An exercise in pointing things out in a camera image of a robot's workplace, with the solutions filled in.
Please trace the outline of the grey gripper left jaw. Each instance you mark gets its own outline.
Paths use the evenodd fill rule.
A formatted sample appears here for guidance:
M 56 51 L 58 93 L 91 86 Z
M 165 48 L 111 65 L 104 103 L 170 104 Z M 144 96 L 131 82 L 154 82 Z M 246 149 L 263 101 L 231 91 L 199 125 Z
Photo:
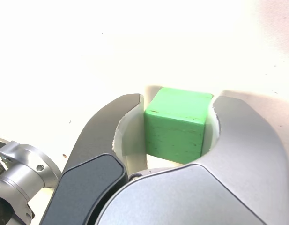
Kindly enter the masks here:
M 126 94 L 100 109 L 81 131 L 41 224 L 94 224 L 129 176 L 146 168 L 144 97 Z

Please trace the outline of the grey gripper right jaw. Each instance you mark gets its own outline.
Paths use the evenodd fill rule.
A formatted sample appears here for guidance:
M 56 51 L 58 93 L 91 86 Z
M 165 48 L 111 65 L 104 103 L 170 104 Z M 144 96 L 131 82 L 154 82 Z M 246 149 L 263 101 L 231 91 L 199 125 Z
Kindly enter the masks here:
M 104 206 L 98 225 L 288 225 L 289 163 L 269 123 L 245 101 L 214 101 L 219 138 L 187 165 L 140 177 Z

